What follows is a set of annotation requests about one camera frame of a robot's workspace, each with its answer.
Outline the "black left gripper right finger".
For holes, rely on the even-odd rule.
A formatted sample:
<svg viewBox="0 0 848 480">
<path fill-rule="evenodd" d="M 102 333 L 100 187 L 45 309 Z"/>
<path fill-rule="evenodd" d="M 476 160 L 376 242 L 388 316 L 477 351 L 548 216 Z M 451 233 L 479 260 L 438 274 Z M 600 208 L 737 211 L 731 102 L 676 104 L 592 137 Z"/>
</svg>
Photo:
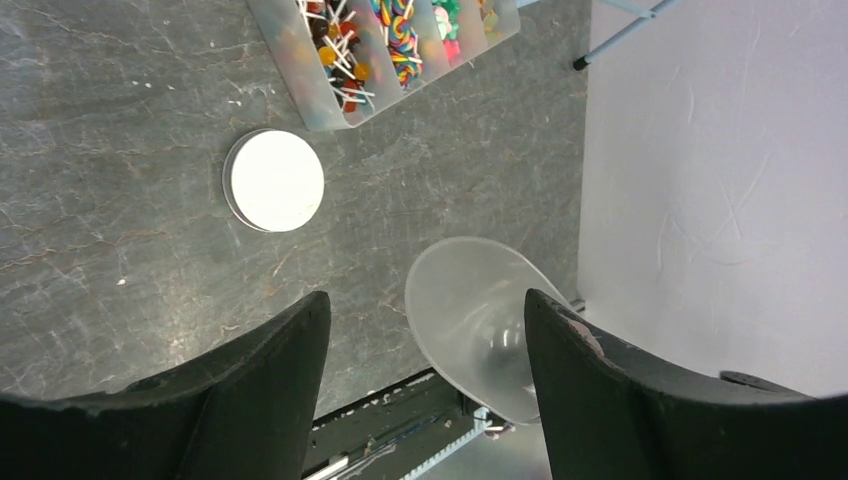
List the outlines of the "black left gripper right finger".
<svg viewBox="0 0 848 480">
<path fill-rule="evenodd" d="M 843 479 L 847 398 L 701 374 L 526 293 L 528 355 L 557 479 Z"/>
</svg>

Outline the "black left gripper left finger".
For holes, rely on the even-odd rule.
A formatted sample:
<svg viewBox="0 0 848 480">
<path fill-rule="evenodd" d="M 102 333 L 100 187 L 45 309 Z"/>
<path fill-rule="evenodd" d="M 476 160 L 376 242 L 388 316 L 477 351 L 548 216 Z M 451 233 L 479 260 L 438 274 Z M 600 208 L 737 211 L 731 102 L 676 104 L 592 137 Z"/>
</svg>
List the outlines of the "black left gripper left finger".
<svg viewBox="0 0 848 480">
<path fill-rule="evenodd" d="M 5 479 L 297 479 L 329 346 L 312 292 L 254 330 L 116 393 L 1 398 Z"/>
</svg>

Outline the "clear plastic scoop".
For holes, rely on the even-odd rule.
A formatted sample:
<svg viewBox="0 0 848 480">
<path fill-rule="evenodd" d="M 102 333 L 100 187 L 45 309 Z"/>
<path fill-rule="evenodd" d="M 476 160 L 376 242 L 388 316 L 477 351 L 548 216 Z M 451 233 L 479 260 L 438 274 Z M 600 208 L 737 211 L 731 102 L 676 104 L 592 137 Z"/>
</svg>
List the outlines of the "clear plastic scoop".
<svg viewBox="0 0 848 480">
<path fill-rule="evenodd" d="M 520 425 L 540 420 L 524 325 L 530 289 L 569 303 L 520 252 L 461 236 L 424 250 L 404 293 L 410 330 L 430 365 L 465 396 Z"/>
</svg>

